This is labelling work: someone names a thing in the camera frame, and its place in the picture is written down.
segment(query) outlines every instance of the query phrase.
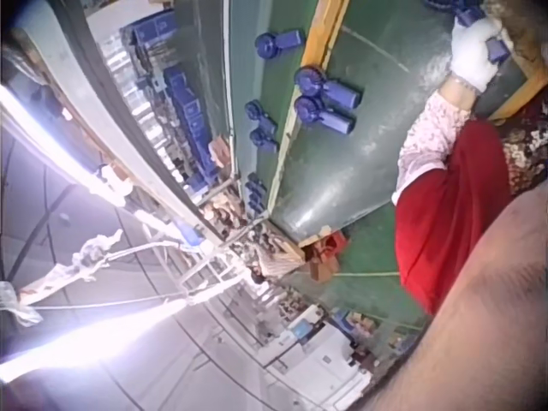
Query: white glove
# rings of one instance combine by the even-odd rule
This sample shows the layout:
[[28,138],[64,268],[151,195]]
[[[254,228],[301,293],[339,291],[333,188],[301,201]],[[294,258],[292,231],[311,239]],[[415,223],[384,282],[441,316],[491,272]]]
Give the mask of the white glove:
[[512,50],[508,34],[500,21],[486,18],[464,27],[455,19],[451,49],[451,71],[470,85],[484,92],[489,82],[497,74],[498,66],[489,61],[488,39],[503,39]]

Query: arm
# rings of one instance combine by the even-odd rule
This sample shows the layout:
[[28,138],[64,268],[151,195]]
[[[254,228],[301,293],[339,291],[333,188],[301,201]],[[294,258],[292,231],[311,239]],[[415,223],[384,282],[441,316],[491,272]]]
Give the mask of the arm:
[[546,409],[544,184],[486,231],[407,363],[353,411]]
[[451,75],[428,99],[425,110],[403,143],[396,191],[392,196],[394,204],[418,177],[430,170],[445,169],[445,159],[470,117],[477,96],[486,90],[497,73],[497,65],[489,62],[485,42],[498,36],[501,30],[501,25],[491,19],[478,21],[469,28],[455,23]]
[[445,159],[453,149],[456,135],[470,118],[475,99],[472,88],[451,75],[426,101],[400,151],[394,204],[418,177],[430,170],[445,169]]

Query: skin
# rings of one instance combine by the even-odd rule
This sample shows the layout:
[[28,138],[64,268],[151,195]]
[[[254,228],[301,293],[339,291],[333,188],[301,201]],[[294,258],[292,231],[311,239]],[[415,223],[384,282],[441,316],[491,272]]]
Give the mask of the skin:
[[454,75],[450,75],[439,88],[439,94],[448,102],[461,110],[470,111],[478,96],[470,88],[465,87]]
[[543,184],[503,211],[408,362],[351,409],[546,409],[547,205]]

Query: floral shirt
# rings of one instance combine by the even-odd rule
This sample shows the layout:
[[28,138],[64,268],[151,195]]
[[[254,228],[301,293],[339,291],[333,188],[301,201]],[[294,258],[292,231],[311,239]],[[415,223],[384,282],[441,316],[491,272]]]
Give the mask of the floral shirt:
[[402,191],[427,171],[445,169],[445,160],[455,144],[456,135],[470,118],[470,111],[449,103],[438,92],[427,101],[426,107],[408,131],[397,160],[394,205]]

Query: red skirt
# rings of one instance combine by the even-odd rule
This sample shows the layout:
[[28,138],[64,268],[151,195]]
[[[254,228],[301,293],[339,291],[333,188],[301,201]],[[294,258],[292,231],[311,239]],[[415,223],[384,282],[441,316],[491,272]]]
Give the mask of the red skirt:
[[403,287],[435,314],[483,233],[511,201],[497,130],[468,122],[447,170],[431,170],[396,205],[396,258]]

